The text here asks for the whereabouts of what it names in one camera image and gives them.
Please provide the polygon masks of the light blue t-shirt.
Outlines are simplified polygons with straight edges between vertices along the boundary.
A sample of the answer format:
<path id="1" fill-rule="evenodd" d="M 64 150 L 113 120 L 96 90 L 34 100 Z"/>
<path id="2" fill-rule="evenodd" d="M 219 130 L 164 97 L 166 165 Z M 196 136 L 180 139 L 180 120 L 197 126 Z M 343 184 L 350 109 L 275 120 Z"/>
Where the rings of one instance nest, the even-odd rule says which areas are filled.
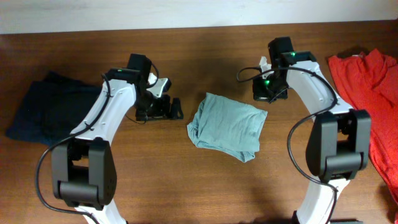
<path id="1" fill-rule="evenodd" d="M 187 134 L 196 147 L 221 151 L 245 163 L 260 150 L 267 115 L 252 105 L 207 93 L 187 125 Z"/>

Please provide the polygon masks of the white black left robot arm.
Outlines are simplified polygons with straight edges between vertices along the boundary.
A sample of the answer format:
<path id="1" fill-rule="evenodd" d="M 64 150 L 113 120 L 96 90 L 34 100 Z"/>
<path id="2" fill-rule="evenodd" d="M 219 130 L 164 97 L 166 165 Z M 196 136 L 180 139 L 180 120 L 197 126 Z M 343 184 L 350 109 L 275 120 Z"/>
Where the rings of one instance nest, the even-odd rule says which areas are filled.
<path id="1" fill-rule="evenodd" d="M 70 213 L 84 216 L 88 223 L 125 223 L 114 201 L 117 173 L 111 152 L 121 121 L 131 108 L 143 123 L 183 119 L 183 112 L 180 100 L 166 94 L 171 81 L 159 78 L 145 55 L 131 54 L 126 67 L 112 68 L 103 77 L 101 93 L 88 114 L 51 150 L 52 188 Z"/>

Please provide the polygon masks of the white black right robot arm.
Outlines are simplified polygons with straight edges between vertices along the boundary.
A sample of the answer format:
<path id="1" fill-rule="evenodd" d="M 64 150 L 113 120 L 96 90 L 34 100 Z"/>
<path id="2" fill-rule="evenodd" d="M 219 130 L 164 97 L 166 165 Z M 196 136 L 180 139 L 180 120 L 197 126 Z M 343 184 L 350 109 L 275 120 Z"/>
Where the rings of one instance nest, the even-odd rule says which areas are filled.
<path id="1" fill-rule="evenodd" d="M 309 173 L 298 171 L 309 181 L 305 198 L 293 212 L 291 223 L 332 223 L 331 216 L 343 189 L 368 164 L 371 117 L 345 102 L 323 76 L 315 56 L 295 51 L 290 37 L 277 37 L 268 44 L 270 62 L 262 58 L 260 73 L 253 77 L 253 98 L 273 103 L 287 99 L 294 90 L 308 116 L 298 121 L 287 136 L 287 150 L 293 165 L 294 131 L 313 121 L 305 150 Z"/>

